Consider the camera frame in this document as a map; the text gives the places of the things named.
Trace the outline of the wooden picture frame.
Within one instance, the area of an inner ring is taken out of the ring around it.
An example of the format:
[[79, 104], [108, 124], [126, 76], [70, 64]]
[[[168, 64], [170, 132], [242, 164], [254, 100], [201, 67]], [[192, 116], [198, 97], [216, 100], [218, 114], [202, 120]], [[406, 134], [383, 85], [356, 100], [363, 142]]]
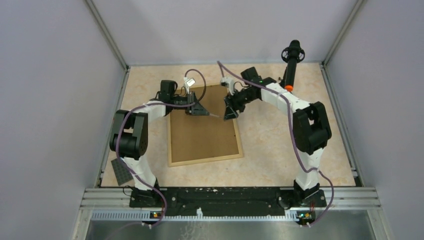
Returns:
[[167, 116], [168, 166], [179, 167], [244, 156], [236, 120], [224, 120], [227, 89], [209, 84], [201, 104], [211, 113], [191, 116], [174, 110]]

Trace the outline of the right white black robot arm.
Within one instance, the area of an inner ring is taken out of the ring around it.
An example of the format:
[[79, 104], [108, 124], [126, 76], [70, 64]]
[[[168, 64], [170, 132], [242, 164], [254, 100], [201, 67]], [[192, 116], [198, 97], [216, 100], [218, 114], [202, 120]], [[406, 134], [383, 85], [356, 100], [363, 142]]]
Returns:
[[324, 104], [298, 98], [282, 82], [259, 76], [255, 67], [241, 73], [239, 80], [247, 84], [242, 90], [235, 89], [235, 78], [233, 75], [220, 79], [220, 84], [228, 89], [224, 98], [224, 120], [238, 118], [246, 104], [255, 100], [271, 104], [287, 115], [291, 142], [300, 165], [300, 172], [293, 184], [293, 200], [299, 206], [307, 206], [320, 189], [320, 160], [332, 137]]

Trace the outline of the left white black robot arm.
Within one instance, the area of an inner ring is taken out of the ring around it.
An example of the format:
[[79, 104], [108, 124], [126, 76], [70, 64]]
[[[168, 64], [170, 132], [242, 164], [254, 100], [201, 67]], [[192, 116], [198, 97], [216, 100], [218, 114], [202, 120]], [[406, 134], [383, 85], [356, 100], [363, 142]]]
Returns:
[[157, 178], [152, 173], [145, 153], [148, 148], [149, 123], [170, 114], [173, 110], [184, 110], [189, 116], [208, 116], [210, 113], [200, 104], [190, 87], [193, 78], [184, 78], [184, 95], [176, 94], [178, 84], [173, 80], [162, 80], [155, 98], [132, 110], [118, 110], [114, 115], [109, 148], [116, 153], [124, 167], [134, 179], [135, 198], [149, 207], [160, 202]]

